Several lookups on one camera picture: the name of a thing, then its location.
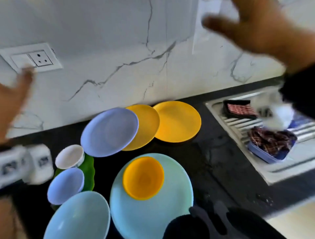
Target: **granite countertop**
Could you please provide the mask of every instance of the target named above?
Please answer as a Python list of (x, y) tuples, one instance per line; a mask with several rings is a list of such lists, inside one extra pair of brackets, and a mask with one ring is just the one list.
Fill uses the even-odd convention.
[[(221, 200), (228, 207), (242, 207), (266, 218), (313, 197), (315, 170), (268, 186), (204, 104), (209, 100), (278, 85), (280, 80), (273, 78), (182, 99), (201, 115), (202, 126), (196, 137), (179, 144), (154, 139), (135, 151), (96, 158), (94, 191), (109, 201), (116, 174), (128, 161), (145, 153), (162, 153), (184, 167), (192, 182), (195, 203), (204, 207), (210, 207), (212, 201)], [(50, 148), (54, 159), (66, 146), (80, 144), (80, 136), (87, 123), (88, 121), (18, 137), (11, 143), (43, 143)], [(54, 213), (47, 201), (49, 183), (50, 181), (37, 186), (19, 185), (10, 192), (30, 238), (43, 238)], [(113, 222), (107, 238), (121, 238)]]

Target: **wall outlet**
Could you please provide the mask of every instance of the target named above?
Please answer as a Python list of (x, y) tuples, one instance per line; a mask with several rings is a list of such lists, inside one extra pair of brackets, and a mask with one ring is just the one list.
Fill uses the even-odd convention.
[(34, 66), (35, 72), (63, 68), (48, 43), (0, 49), (0, 55), (18, 73), (25, 67), (24, 62), (28, 65), (34, 62), (31, 65)]
[(42, 66), (48, 66), (52, 65), (53, 63), (45, 53), (45, 51), (35, 51), (28, 54), (30, 58), (35, 62), (36, 66), (42, 67)]

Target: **white bowl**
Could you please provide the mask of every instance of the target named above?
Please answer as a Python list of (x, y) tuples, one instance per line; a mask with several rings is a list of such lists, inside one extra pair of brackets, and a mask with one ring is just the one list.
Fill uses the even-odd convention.
[(74, 144), (64, 148), (56, 157), (57, 168), (68, 169), (79, 167), (84, 161), (84, 151), (81, 145)]

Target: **right hand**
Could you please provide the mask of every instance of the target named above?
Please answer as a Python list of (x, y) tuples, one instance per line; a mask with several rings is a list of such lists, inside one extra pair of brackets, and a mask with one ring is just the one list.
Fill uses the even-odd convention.
[(240, 48), (268, 54), (296, 72), (315, 62), (315, 35), (297, 28), (281, 12), (275, 0), (232, 0), (239, 22), (206, 16), (202, 24), (232, 40)]

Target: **hand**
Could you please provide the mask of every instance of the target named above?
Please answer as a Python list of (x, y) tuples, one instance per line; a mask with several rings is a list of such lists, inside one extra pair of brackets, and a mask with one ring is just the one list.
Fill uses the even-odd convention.
[(315, 35), (297, 28), (275, 0), (232, 0), (239, 22), (207, 16), (203, 26), (232, 40), (240, 48), (275, 57), (290, 73), (315, 62)]
[(23, 69), (17, 76), (17, 84), (14, 88), (0, 84), (0, 143), (6, 141), (5, 136), (11, 122), (26, 102), (34, 78), (33, 72), (33, 68)]

